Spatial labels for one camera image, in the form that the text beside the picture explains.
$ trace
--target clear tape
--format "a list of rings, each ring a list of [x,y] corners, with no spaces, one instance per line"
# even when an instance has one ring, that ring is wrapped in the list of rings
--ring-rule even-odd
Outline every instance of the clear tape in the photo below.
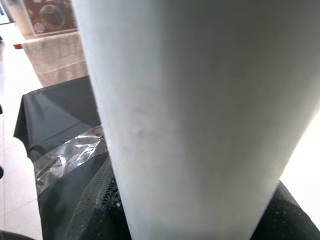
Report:
[[[37,194],[82,165],[90,158],[107,152],[101,126],[92,128],[65,142],[34,162]]]

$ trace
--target white pipe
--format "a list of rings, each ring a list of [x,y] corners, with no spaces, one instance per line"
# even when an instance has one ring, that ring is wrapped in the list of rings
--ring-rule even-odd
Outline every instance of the white pipe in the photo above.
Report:
[[[320,95],[320,1],[76,0],[134,240],[248,240]]]

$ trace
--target black table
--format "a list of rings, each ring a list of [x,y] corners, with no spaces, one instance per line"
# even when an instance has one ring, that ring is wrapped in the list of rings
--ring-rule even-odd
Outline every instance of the black table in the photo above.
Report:
[[[14,136],[22,140],[28,156],[35,162],[98,125],[100,120],[90,80],[82,77],[24,95]],[[76,233],[80,231],[77,228],[81,228],[81,222],[73,225],[73,236],[66,235],[85,188],[108,162],[107,152],[95,156],[94,160],[61,177],[38,196],[44,240],[130,239],[122,207],[116,210],[110,207],[114,198],[110,193],[119,195],[112,172],[105,193],[105,199],[109,201],[104,208],[95,209],[89,216],[90,222],[81,236]],[[251,239],[313,240],[320,239],[320,232],[280,182]]]

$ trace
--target red sign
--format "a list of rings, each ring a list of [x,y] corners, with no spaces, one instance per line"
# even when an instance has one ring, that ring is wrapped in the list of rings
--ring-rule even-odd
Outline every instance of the red sign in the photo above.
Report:
[[[36,35],[77,28],[71,0],[23,0],[23,2]]]

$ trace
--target tile floor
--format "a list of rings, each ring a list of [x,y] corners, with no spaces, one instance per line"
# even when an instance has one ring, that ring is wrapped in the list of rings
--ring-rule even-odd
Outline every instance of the tile floor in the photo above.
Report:
[[[0,25],[0,35],[14,29]],[[34,171],[23,144],[13,138],[22,94],[41,88],[24,51],[12,46],[19,34],[0,43],[0,229],[42,240]],[[320,113],[296,147],[281,180],[320,228]]]
[[[12,137],[23,94],[41,84],[22,49],[13,48],[14,25],[0,25],[0,229],[42,240],[33,164],[24,145]]]

